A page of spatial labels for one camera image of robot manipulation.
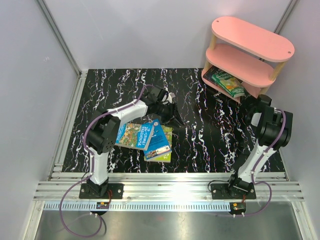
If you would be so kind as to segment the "green 104-Storey Treehouse book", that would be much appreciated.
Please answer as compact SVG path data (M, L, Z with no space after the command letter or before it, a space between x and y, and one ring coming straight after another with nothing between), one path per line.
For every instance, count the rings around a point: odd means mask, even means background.
M216 70L209 79L223 88L233 98L246 96L246 91L239 80L225 71Z

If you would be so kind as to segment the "blue 26-Storey Treehouse book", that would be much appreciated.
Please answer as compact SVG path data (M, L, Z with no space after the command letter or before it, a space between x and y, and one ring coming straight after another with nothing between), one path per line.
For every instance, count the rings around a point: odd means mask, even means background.
M151 122L144 124L125 123L117 133L115 145L124 148L146 151L154 132Z

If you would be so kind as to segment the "pink three-tier shelf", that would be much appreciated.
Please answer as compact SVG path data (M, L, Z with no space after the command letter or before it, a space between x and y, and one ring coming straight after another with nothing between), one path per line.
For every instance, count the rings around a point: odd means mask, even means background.
M201 73L215 66L241 80L255 98L268 91L295 53L287 38L234 16L216 18L211 31Z

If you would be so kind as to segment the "Tale of Two Cities book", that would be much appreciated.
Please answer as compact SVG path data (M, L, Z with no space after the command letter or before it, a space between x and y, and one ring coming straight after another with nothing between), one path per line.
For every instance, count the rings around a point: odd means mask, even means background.
M203 75L203 77L208 80L208 81L212 81L214 82L214 76L216 74L216 72L219 70L218 67L212 65Z

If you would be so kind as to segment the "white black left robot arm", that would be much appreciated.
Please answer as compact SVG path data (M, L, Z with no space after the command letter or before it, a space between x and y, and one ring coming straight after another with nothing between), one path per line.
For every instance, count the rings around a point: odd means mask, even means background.
M161 123L183 127L183 120L174 101L175 94L159 86L145 85L138 98L120 107L96 111L84 137L83 147L89 153L89 175L85 181L90 193L101 199L108 192L107 163L109 152L116 144L120 127L147 115L157 115Z

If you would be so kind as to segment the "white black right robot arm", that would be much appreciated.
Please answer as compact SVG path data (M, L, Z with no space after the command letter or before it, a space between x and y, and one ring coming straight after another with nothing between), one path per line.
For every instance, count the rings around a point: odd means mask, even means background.
M245 163L230 176L226 192L237 199L254 193L258 172L266 161L291 138L293 113L271 106L272 99L260 94L257 98L247 97L242 106L247 110L246 120L255 127L255 144Z

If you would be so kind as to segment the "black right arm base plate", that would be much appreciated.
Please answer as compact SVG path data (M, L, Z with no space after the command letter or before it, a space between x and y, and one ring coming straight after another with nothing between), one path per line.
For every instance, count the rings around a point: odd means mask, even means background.
M213 200L255 200L256 192L244 191L236 187L229 187L227 183L211 183L209 185Z

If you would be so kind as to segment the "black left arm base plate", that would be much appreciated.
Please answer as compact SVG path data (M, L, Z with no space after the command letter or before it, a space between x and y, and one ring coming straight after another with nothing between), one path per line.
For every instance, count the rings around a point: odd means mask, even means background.
M80 199L116 199L123 198L124 184L122 183L107 183L102 186L93 186L84 183L80 187Z

